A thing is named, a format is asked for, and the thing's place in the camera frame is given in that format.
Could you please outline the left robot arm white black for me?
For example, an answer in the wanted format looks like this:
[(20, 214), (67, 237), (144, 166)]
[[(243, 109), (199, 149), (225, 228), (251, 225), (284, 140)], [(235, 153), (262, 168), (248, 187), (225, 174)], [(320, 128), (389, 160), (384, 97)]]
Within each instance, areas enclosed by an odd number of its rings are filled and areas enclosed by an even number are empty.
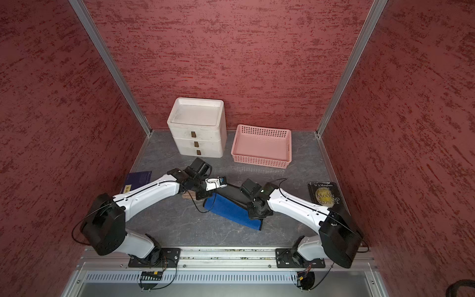
[(100, 256), (120, 252), (145, 265), (156, 266), (164, 259), (160, 244), (150, 235), (128, 230), (126, 223), (162, 200), (190, 191), (206, 191), (206, 179), (211, 173), (212, 166), (196, 158), (187, 168), (174, 168), (126, 194), (100, 194), (77, 227), (86, 244)]

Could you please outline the white three-drawer storage unit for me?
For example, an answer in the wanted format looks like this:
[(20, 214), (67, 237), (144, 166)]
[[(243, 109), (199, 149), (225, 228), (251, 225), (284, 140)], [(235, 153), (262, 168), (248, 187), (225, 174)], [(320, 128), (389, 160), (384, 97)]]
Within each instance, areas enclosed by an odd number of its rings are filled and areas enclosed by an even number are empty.
[(172, 107), (167, 124), (180, 154), (223, 156), (227, 132), (222, 100), (180, 97)]

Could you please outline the corner aluminium post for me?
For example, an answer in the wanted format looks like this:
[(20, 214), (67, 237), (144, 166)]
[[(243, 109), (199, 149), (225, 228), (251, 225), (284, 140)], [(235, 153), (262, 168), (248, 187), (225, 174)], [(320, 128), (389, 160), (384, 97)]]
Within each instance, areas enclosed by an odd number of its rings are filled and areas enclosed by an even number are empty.
[(362, 26), (362, 29), (357, 37), (357, 40), (354, 44), (354, 47), (351, 51), (351, 54), (347, 60), (345, 68), (342, 72), (341, 78), (336, 85), (335, 91), (330, 99), (329, 105), (325, 110), (325, 113), (319, 123), (318, 129), (316, 131), (317, 137), (319, 139), (323, 138), (325, 128), (330, 122), (330, 119), (335, 111), (341, 96), (343, 95), (347, 84), (349, 83), (351, 76), (356, 69), (356, 66), (363, 54), (363, 51), (371, 38), (371, 35), (376, 28), (376, 25), (383, 13), (384, 8), (386, 7), (387, 0), (375, 0), (372, 3), (372, 6), (368, 12), (366, 20)]
[(101, 36), (98, 28), (96, 27), (89, 10), (87, 9), (85, 3), (80, 0), (69, 0), (69, 4), (72, 6), (76, 16), (78, 17), (83, 28), (87, 32), (89, 38), (91, 39), (94, 47), (101, 56), (101, 59), (108, 68), (110, 74), (115, 80), (116, 85), (119, 87), (122, 95), (126, 99), (128, 105), (130, 106), (133, 114), (135, 115), (137, 121), (141, 125), (147, 137), (150, 137), (153, 133), (151, 125), (148, 123), (144, 113), (142, 112), (139, 104), (134, 98), (130, 87), (128, 86), (126, 79), (122, 75), (118, 65), (112, 57), (103, 37)]

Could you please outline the blue grey microfibre cloth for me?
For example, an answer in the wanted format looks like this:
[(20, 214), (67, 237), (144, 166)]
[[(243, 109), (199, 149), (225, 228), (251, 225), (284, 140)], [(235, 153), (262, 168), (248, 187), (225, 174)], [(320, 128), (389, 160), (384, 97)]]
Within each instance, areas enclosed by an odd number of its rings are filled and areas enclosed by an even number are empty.
[(263, 221), (260, 219), (250, 219), (247, 204), (249, 198), (234, 185), (228, 185), (217, 189), (212, 196), (204, 200), (205, 210), (246, 226), (253, 230), (261, 231)]

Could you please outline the aluminium front rail frame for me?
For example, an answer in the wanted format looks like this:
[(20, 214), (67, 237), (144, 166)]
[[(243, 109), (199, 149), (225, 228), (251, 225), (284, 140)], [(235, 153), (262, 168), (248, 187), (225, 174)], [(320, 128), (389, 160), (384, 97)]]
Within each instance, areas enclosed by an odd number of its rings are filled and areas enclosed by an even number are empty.
[(164, 248), (164, 260), (155, 267), (140, 263), (136, 258), (114, 252), (98, 256), (86, 248), (79, 264), (66, 285), (63, 296), (77, 297), (88, 284), (145, 285), (148, 292), (160, 287), (173, 288), (179, 284), (250, 284), (296, 285), (299, 273), (320, 282), (332, 272), (342, 272), (337, 283), (347, 288), (362, 277), (362, 284), (370, 297), (386, 297), (388, 291), (371, 253), (358, 254), (349, 269), (342, 268), (329, 259), (314, 259), (302, 265), (294, 264), (288, 248), (265, 246), (181, 246)]

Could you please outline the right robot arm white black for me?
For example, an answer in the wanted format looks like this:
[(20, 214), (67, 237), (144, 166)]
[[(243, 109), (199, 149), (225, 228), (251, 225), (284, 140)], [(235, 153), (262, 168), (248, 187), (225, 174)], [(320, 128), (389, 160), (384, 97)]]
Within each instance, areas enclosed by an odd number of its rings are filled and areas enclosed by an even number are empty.
[(281, 213), (299, 221), (316, 232), (300, 236), (288, 251), (290, 261), (299, 267), (315, 259), (330, 259), (349, 269), (363, 242), (363, 233), (344, 207), (327, 207), (300, 199), (273, 183), (261, 186), (250, 179), (240, 191), (249, 199), (250, 219), (264, 219)]

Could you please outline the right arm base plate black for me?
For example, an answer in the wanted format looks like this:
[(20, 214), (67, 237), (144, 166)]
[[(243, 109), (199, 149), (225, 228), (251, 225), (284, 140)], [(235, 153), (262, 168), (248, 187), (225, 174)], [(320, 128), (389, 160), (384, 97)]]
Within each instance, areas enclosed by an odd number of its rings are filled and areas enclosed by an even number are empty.
[(275, 250), (275, 258), (279, 269), (323, 269), (325, 261), (317, 258), (311, 261), (305, 260), (298, 252), (291, 249), (278, 248)]

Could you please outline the purple book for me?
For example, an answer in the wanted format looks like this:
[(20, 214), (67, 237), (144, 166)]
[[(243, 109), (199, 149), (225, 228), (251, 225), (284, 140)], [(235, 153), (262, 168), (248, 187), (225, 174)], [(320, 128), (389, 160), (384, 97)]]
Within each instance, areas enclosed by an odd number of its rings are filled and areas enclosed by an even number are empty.
[(121, 189), (121, 194), (126, 194), (150, 183), (151, 176), (151, 171), (129, 173)]

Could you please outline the black book gold cover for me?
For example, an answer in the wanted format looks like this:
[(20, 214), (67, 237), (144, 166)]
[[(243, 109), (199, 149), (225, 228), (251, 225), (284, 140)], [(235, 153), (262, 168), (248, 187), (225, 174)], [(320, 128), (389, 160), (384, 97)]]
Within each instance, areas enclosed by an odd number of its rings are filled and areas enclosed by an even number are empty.
[(309, 182), (308, 190), (314, 204), (333, 207), (343, 203), (340, 188), (334, 182)]

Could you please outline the right corner aluminium post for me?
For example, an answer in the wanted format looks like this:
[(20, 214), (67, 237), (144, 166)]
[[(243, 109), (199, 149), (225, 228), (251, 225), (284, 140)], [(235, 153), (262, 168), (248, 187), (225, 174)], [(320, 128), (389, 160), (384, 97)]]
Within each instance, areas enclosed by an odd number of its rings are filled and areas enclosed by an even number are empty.
[(368, 12), (366, 20), (362, 26), (362, 29), (357, 37), (357, 40), (354, 44), (354, 47), (351, 51), (351, 54), (347, 60), (345, 68), (342, 72), (341, 78), (336, 85), (335, 91), (330, 99), (329, 105), (325, 110), (325, 113), (319, 123), (318, 129), (316, 131), (317, 137), (319, 139), (323, 138), (325, 128), (330, 122), (330, 119), (335, 111), (341, 96), (343, 95), (347, 84), (349, 83), (351, 76), (356, 69), (356, 66), (363, 54), (363, 51), (371, 38), (371, 35), (376, 28), (376, 25), (383, 13), (384, 8), (386, 7), (387, 0), (375, 0), (372, 3), (372, 6)]

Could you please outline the pink perforated plastic basket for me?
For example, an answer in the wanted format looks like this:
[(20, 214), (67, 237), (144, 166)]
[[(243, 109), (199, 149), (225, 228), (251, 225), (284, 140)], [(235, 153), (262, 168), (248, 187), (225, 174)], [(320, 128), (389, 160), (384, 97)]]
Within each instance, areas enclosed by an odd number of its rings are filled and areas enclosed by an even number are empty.
[(292, 161), (291, 131), (240, 124), (231, 155), (236, 163), (285, 169)]

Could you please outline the left corner aluminium post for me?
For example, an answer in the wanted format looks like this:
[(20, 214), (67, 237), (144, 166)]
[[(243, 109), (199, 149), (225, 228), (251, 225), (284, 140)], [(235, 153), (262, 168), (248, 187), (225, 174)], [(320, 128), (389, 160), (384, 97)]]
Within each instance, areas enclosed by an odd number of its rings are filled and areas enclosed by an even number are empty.
[(144, 113), (142, 112), (139, 104), (134, 98), (130, 87), (128, 86), (126, 79), (122, 75), (118, 65), (112, 57), (103, 37), (101, 36), (98, 28), (96, 27), (89, 10), (87, 9), (85, 3), (80, 0), (69, 0), (69, 4), (72, 6), (76, 16), (78, 17), (83, 28), (87, 32), (89, 38), (91, 39), (94, 47), (101, 56), (101, 59), (108, 68), (110, 74), (115, 80), (116, 85), (119, 87), (122, 95), (126, 99), (128, 105), (130, 106), (133, 114), (135, 115), (137, 121), (141, 125), (147, 137), (150, 137), (153, 133), (151, 125), (148, 123)]

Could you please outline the beige striped square dishcloth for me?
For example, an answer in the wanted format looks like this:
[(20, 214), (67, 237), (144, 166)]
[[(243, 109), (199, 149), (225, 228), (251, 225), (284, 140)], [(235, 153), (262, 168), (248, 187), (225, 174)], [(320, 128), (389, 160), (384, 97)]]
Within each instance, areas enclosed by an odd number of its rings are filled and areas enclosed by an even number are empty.
[(182, 194), (183, 199), (195, 200), (195, 192), (194, 191), (185, 191)]

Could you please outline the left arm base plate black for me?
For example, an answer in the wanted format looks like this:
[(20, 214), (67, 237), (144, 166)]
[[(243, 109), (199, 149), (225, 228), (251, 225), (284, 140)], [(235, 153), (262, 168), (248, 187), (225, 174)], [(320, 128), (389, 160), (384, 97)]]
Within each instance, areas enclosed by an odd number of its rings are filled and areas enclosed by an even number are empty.
[(141, 259), (136, 256), (130, 256), (128, 263), (129, 268), (175, 268), (179, 262), (181, 255), (180, 248), (160, 248), (157, 247), (145, 258)]

